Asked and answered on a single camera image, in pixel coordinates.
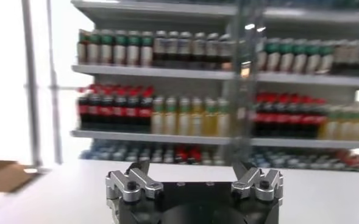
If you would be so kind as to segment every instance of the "white shelf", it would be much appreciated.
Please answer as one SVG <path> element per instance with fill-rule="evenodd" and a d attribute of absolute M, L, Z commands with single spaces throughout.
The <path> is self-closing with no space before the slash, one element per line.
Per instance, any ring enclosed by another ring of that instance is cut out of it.
<path fill-rule="evenodd" d="M 359 77 L 346 77 L 335 75 L 297 75 L 264 72 L 259 74 L 258 81 L 272 83 L 296 83 L 307 85 L 359 87 Z"/>
<path fill-rule="evenodd" d="M 202 4 L 182 4 L 182 3 L 163 3 L 163 2 L 143 2 L 143 1 L 85 1 L 72 0 L 78 9 L 110 9 L 119 11 L 132 11 L 133 13 L 159 13 L 166 15 L 187 16 L 232 16 L 235 14 L 235 7 L 229 5 L 202 5 Z"/>
<path fill-rule="evenodd" d="M 334 141 L 316 139 L 253 138 L 252 145 L 274 147 L 358 149 L 359 141 Z"/>
<path fill-rule="evenodd" d="M 84 74 L 135 75 L 135 76 L 186 78 L 186 79 L 213 79 L 213 80 L 230 80 L 233 78 L 233 72 L 166 69 L 166 68 L 139 68 L 139 67 L 105 66 L 105 65 L 73 65 L 72 70 L 74 72 L 79 72 Z"/>
<path fill-rule="evenodd" d="M 154 134 L 142 134 L 142 133 L 109 132 L 109 131 L 74 130 L 71 132 L 71 134 L 74 137 L 78 137 L 78 138 L 113 139 L 113 140 L 123 140 L 123 141 L 171 142 L 171 143 L 208 144 L 208 145 L 226 145 L 230 142 L 230 138 L 179 136 L 179 135 L 154 135 Z"/>

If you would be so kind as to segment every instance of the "bottle label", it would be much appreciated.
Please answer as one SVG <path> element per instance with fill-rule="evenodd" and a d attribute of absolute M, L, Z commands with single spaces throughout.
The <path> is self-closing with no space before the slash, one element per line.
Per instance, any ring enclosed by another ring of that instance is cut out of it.
<path fill-rule="evenodd" d="M 294 58 L 293 72 L 302 73 L 306 62 L 307 62 L 307 56 L 305 54 L 297 55 Z"/>
<path fill-rule="evenodd" d="M 142 66 L 151 66 L 152 65 L 152 48 L 143 47 L 141 49 L 141 65 Z"/>
<path fill-rule="evenodd" d="M 163 116 L 161 114 L 152 116 L 152 133 L 163 134 Z"/>
<path fill-rule="evenodd" d="M 221 114 L 217 119 L 217 135 L 220 137 L 226 137 L 229 133 L 229 115 Z"/>
<path fill-rule="evenodd" d="M 98 113 L 103 116 L 111 116 L 113 115 L 112 107 L 99 107 Z"/>
<path fill-rule="evenodd" d="M 178 52 L 178 39 L 170 38 L 167 39 L 167 53 L 176 54 Z"/>
<path fill-rule="evenodd" d="M 284 54 L 281 58 L 280 71 L 289 72 L 293 64 L 293 59 L 293 54 Z"/>
<path fill-rule="evenodd" d="M 88 106 L 86 105 L 79 105 L 77 107 L 77 111 L 79 114 L 87 114 L 88 113 Z"/>
<path fill-rule="evenodd" d="M 126 116 L 128 117 L 137 117 L 137 109 L 136 108 L 126 108 Z"/>
<path fill-rule="evenodd" d="M 114 115 L 118 117 L 126 116 L 126 108 L 123 107 L 114 107 L 113 108 Z"/>
<path fill-rule="evenodd" d="M 202 135 L 202 116 L 201 115 L 192 115 L 191 129 L 193 131 L 194 136 Z"/>
<path fill-rule="evenodd" d="M 140 117 L 151 117 L 152 110 L 151 109 L 140 109 L 139 115 Z"/>
<path fill-rule="evenodd" d="M 259 52 L 258 53 L 258 69 L 263 71 L 265 70 L 265 66 L 266 66 L 266 61 L 267 61 L 267 53 L 266 52 Z"/>
<path fill-rule="evenodd" d="M 280 54 L 278 52 L 269 54 L 267 62 L 268 71 L 276 71 L 279 64 Z"/>
<path fill-rule="evenodd" d="M 87 54 L 86 54 L 86 45 L 79 43 L 77 44 L 77 61 L 79 63 L 86 63 Z"/>
<path fill-rule="evenodd" d="M 312 55 L 308 58 L 307 74 L 313 74 L 317 70 L 320 64 L 320 55 Z"/>
<path fill-rule="evenodd" d="M 99 61 L 99 46 L 97 44 L 88 45 L 88 62 L 98 63 Z"/>
<path fill-rule="evenodd" d="M 111 45 L 102 45 L 102 63 L 110 64 L 112 63 L 112 53 L 113 49 Z"/>
<path fill-rule="evenodd" d="M 166 114 L 165 118 L 166 135 L 174 135 L 176 129 L 176 114 Z"/>
<path fill-rule="evenodd" d="M 320 66 L 318 71 L 329 72 L 332 68 L 333 55 L 325 55 L 321 58 Z"/>
<path fill-rule="evenodd" d="M 114 59 L 116 65 L 125 64 L 126 48 L 122 45 L 116 45 L 114 50 Z"/>
<path fill-rule="evenodd" d="M 335 138 L 335 132 L 336 132 L 337 126 L 338 126 L 338 123 L 335 121 L 329 122 L 325 126 L 325 138 L 326 139 L 334 139 Z"/>
<path fill-rule="evenodd" d="M 180 114 L 179 116 L 179 135 L 189 135 L 190 115 Z"/>
<path fill-rule="evenodd" d="M 207 41 L 206 42 L 206 54 L 209 56 L 218 55 L 218 41 Z"/>
<path fill-rule="evenodd" d="M 190 54 L 191 41 L 189 39 L 179 39 L 178 45 L 179 54 Z"/>
<path fill-rule="evenodd" d="M 92 114 L 92 115 L 97 115 L 98 114 L 98 106 L 89 106 L 88 113 Z"/>
<path fill-rule="evenodd" d="M 194 55 L 205 55 L 205 41 L 195 40 L 193 41 L 193 54 Z"/>
<path fill-rule="evenodd" d="M 128 54 L 127 54 L 127 64 L 128 65 L 138 65 L 139 59 L 139 48 L 138 46 L 129 46 L 128 47 Z"/>

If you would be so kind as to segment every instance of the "shelf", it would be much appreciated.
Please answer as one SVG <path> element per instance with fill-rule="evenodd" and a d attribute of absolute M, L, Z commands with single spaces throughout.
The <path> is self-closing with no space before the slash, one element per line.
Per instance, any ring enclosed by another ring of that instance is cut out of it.
<path fill-rule="evenodd" d="M 274 147 L 326 148 L 326 149 L 358 149 L 359 141 L 253 138 L 252 145 L 274 146 Z"/>
<path fill-rule="evenodd" d="M 171 142 L 171 143 L 208 144 L 208 145 L 226 145 L 230 142 L 230 138 L 154 135 L 154 134 L 122 133 L 122 132 L 108 132 L 108 131 L 74 130 L 71 132 L 71 134 L 74 137 L 78 137 L 78 138 L 113 139 L 113 140 L 123 140 L 123 141 Z"/>
<path fill-rule="evenodd" d="M 79 72 L 84 74 L 135 75 L 135 76 L 150 76 L 150 77 L 213 79 L 213 80 L 230 80 L 233 78 L 232 72 L 224 72 L 224 71 L 138 68 L 138 67 L 104 66 L 104 65 L 73 65 L 72 69 L 74 72 Z"/>
<path fill-rule="evenodd" d="M 296 83 L 307 85 L 327 85 L 327 86 L 350 86 L 359 87 L 359 77 L 346 77 L 334 75 L 297 75 L 264 72 L 258 76 L 259 82 L 272 83 Z"/>

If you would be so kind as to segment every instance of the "red label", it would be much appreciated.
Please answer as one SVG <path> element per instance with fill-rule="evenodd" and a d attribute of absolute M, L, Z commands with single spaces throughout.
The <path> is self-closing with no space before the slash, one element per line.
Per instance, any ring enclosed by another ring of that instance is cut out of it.
<path fill-rule="evenodd" d="M 136 108 L 126 108 L 126 116 L 137 117 L 137 109 Z"/>
<path fill-rule="evenodd" d="M 326 116 L 316 116 L 315 123 L 316 124 L 323 124 L 327 120 Z"/>
<path fill-rule="evenodd" d="M 278 114 L 277 122 L 278 123 L 286 123 L 289 121 L 289 114 Z"/>
<path fill-rule="evenodd" d="M 289 123 L 299 123 L 302 119 L 302 115 L 290 115 Z"/>
<path fill-rule="evenodd" d="M 150 117 L 152 115 L 151 109 L 140 109 L 139 116 L 140 117 Z"/>
<path fill-rule="evenodd" d="M 126 116 L 126 108 L 123 108 L 123 107 L 114 107 L 114 108 L 113 108 L 113 111 L 114 111 L 114 115 L 115 115 L 115 116 L 119 116 L 119 117 Z"/>
<path fill-rule="evenodd" d="M 89 106 L 88 107 L 88 113 L 92 114 L 92 115 L 97 115 L 98 114 L 98 106 Z"/>
<path fill-rule="evenodd" d="M 87 114 L 88 113 L 88 106 L 86 105 L 79 105 L 77 107 L 77 111 L 79 114 Z"/>
<path fill-rule="evenodd" d="M 104 116 L 113 115 L 113 107 L 99 107 L 99 114 Z"/>

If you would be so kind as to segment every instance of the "cola bottle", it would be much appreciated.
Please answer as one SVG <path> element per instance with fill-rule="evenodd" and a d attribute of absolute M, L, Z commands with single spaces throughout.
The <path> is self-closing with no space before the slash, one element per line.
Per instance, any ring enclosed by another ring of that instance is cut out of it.
<path fill-rule="evenodd" d="M 117 95 L 114 99 L 114 119 L 115 119 L 115 130 L 125 130 L 126 121 L 126 105 L 127 99 L 124 88 L 119 87 L 117 89 Z"/>
<path fill-rule="evenodd" d="M 81 96 L 77 99 L 77 111 L 80 119 L 80 129 L 88 129 L 90 127 L 90 116 L 88 114 L 88 97 L 84 93 L 85 88 L 79 88 Z"/>

